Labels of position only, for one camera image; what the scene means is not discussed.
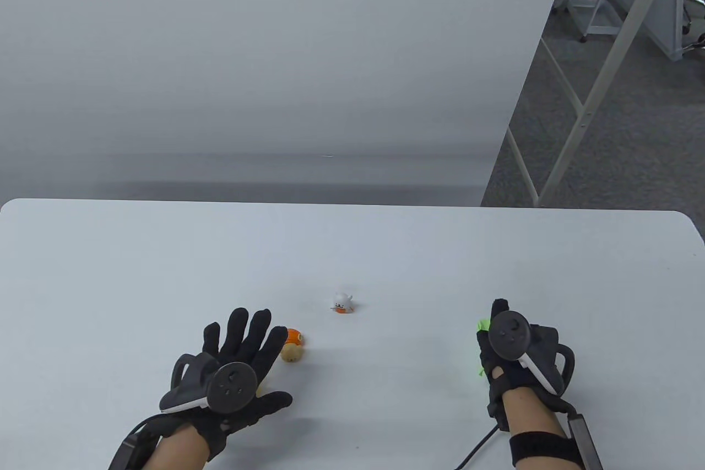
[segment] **black glove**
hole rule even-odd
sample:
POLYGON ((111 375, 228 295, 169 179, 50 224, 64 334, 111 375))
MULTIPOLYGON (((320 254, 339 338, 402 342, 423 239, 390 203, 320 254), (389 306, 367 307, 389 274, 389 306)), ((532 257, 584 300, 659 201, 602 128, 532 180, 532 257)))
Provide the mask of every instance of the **black glove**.
MULTIPOLYGON (((508 310, 509 303, 506 299, 495 299, 492 304, 491 320, 497 314, 508 310)), ((535 390, 537 387, 541 387, 541 384, 539 384, 539 380, 536 379, 532 372, 521 367, 518 361, 504 360, 494 352, 489 343, 489 333, 487 331, 478 331, 478 343, 480 346, 480 362, 490 382, 490 402, 487 410, 490 417, 497 420, 497 424, 502 431, 509 431, 507 417, 502 405, 504 392, 517 387, 531 387, 535 390), (504 374, 496 379, 492 377, 492 371, 495 367, 501 367, 502 371, 504 371, 504 374)))
MULTIPOLYGON (((227 336, 220 349, 220 326, 217 322, 209 324, 203 331, 203 352, 215 357, 221 365, 233 361, 249 364, 257 375, 259 385, 272 368, 289 333, 286 327, 274 327, 269 331, 267 341, 264 341, 267 328, 272 322, 272 313, 269 310, 261 310, 252 316, 249 334, 242 339, 245 336, 247 319, 246 309, 232 311, 227 321, 227 336)), ((289 393, 275 391, 253 398, 247 406, 231 415, 219 415, 210 409, 202 408, 189 409, 176 415, 191 423, 206 440, 211 452, 208 459, 210 461, 222 452, 228 435, 256 424, 265 415, 289 407, 291 402, 292 396, 289 393)))

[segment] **orange figurine base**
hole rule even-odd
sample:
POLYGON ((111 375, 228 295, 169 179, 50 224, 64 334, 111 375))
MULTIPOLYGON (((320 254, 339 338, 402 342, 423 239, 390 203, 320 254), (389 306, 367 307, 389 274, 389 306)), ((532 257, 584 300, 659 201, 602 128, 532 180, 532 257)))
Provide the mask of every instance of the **orange figurine base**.
POLYGON ((304 354, 304 337, 297 329, 289 329, 289 337, 281 349, 281 359, 284 361, 299 361, 304 354))

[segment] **glove finger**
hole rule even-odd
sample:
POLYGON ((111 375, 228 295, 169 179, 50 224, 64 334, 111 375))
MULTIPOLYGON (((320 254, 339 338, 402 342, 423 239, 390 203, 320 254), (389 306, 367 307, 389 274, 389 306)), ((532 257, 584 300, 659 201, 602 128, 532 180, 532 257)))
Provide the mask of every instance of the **glove finger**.
POLYGON ((269 309, 259 310, 252 316, 250 321, 250 331, 247 332, 247 337, 242 340, 240 348, 235 354, 235 361, 244 361, 249 364, 254 355, 262 346, 264 337, 267 335, 267 328, 272 322, 272 312, 269 309))
POLYGON ((289 331, 286 327, 274 327, 269 331, 267 341, 264 342, 262 349, 255 353, 254 359, 250 364, 255 374, 257 374, 259 382, 262 382, 264 377, 267 376, 288 337, 289 331))
POLYGON ((494 316, 496 316, 500 312, 506 312, 508 310, 509 310, 509 303, 507 302, 506 299, 495 299, 492 304, 491 320, 494 319, 494 316))
POLYGON ((489 332, 478 332, 478 345, 480 346, 480 362, 489 377, 492 369, 498 365, 497 356, 489 342, 489 332))
POLYGON ((280 409, 289 407, 293 402, 293 397, 285 391, 274 391, 262 395, 258 399, 254 400, 250 406, 252 407, 248 411, 252 414, 252 418, 257 420, 266 415, 272 415, 280 409))
POLYGON ((221 349, 221 356, 235 356, 242 343, 242 337, 245 335, 249 316, 247 309, 242 307, 232 311, 227 320, 227 336, 221 349))
POLYGON ((219 344, 220 326, 218 322, 212 322, 203 329, 203 352, 207 352, 214 358, 217 358, 219 344))

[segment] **forearm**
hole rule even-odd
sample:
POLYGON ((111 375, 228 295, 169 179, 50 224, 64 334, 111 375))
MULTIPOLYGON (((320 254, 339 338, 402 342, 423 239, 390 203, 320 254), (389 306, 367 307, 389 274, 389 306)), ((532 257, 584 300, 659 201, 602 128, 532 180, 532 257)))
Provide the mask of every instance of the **forearm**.
MULTIPOLYGON (((504 371, 496 367, 492 377, 496 379, 504 371)), ((519 387, 502 395, 504 412, 509 422, 509 433, 519 435, 531 431, 544 431, 566 437, 556 414, 544 406, 534 390, 519 387)), ((527 457, 517 463, 517 470, 581 470, 579 465, 553 457, 527 457)))
POLYGON ((162 439, 144 470, 202 470, 209 455, 206 441, 189 425, 162 439))

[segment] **gray wall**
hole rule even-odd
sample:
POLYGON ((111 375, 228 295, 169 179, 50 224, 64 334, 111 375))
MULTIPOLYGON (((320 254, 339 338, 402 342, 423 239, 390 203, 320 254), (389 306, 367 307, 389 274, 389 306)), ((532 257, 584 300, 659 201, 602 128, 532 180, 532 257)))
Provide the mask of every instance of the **gray wall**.
POLYGON ((551 1, 0 0, 0 200, 479 204, 551 1))

